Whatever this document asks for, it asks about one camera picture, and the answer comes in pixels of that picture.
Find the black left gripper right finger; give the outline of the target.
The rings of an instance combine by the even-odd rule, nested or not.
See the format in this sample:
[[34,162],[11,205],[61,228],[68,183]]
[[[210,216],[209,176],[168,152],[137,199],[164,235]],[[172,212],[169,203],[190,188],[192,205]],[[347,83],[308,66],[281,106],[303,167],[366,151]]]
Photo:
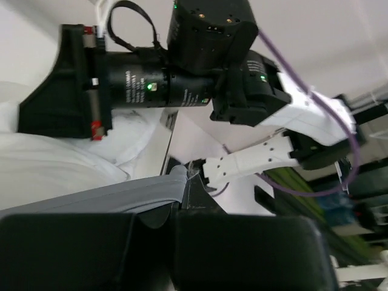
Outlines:
[[178,212],[179,290],[337,290],[326,240],[303,216],[223,211],[198,177]]

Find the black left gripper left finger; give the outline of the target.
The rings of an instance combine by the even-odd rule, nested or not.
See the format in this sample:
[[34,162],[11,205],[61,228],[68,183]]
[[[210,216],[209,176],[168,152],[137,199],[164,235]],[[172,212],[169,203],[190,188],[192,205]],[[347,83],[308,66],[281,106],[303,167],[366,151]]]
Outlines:
[[168,221],[179,205],[1,218],[1,289],[151,289],[155,278],[169,278]]

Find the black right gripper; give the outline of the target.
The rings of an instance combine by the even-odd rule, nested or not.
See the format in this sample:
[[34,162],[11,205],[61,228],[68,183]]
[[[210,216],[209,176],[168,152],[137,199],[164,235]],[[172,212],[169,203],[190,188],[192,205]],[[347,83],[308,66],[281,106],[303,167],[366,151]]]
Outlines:
[[105,39],[94,26],[63,24],[51,72],[19,106],[18,132],[100,140],[111,110]]

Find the white pillow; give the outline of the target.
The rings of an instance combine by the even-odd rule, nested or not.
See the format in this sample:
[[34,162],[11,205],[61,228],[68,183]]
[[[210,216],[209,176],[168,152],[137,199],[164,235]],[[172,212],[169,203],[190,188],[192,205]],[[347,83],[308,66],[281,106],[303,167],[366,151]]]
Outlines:
[[113,111],[101,142],[17,133],[26,85],[1,82],[1,209],[130,180],[162,109]]

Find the grey pillowcase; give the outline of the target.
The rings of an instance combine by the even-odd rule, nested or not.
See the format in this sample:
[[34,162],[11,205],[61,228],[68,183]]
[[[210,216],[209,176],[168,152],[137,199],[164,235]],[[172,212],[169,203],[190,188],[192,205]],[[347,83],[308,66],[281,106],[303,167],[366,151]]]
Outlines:
[[187,169],[175,166],[168,175],[154,176],[46,199],[1,210],[9,215],[37,213],[141,213],[182,202]]

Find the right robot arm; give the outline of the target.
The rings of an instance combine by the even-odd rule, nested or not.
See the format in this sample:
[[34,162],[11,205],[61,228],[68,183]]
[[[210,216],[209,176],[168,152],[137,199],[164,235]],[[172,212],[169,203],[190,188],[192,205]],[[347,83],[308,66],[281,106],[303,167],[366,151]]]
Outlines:
[[114,110],[211,105],[212,121],[283,129],[266,142],[195,161],[204,185],[281,167],[327,167],[365,137],[348,103],[308,87],[258,27],[248,1],[175,1],[167,47],[115,34],[113,12],[132,1],[98,1],[97,24],[61,26],[59,52],[46,79],[19,106],[19,133],[100,140]]

